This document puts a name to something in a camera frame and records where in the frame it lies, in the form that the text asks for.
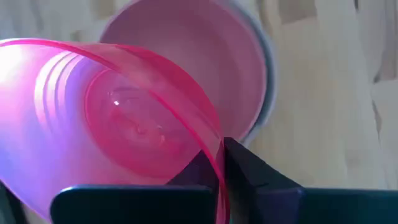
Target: wooden surface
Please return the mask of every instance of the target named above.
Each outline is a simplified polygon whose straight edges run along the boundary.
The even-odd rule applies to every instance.
[[[305,186],[398,189],[396,0],[237,1],[279,63],[276,107],[251,150]],[[97,41],[127,2],[0,0],[0,38]]]

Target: pink plastic cup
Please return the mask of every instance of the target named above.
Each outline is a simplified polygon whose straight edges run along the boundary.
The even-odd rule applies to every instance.
[[[0,42],[0,178],[49,218],[59,191],[80,184],[164,185],[203,151],[229,220],[218,117],[171,61],[113,44]]]
[[[133,0],[110,20],[100,42],[140,46],[176,63],[203,88],[225,136],[248,142],[269,116],[274,74],[261,30],[231,2]]]

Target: translucent plastic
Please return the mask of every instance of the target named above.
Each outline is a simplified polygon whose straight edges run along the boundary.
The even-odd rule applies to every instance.
[[[78,184],[162,185],[201,151],[229,218],[220,124],[203,90],[150,51],[39,39],[0,42],[0,178],[49,217]]]

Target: light wood table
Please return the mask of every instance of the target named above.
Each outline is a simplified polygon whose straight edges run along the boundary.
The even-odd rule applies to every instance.
[[[396,2],[358,5],[259,3],[279,91],[250,148],[304,186],[398,188]]]

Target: wood grain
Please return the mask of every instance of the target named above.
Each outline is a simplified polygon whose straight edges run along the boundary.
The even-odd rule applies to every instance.
[[[266,0],[261,14],[279,95],[251,149],[306,186],[387,188],[354,2],[315,0],[316,16],[288,24],[278,5]]]

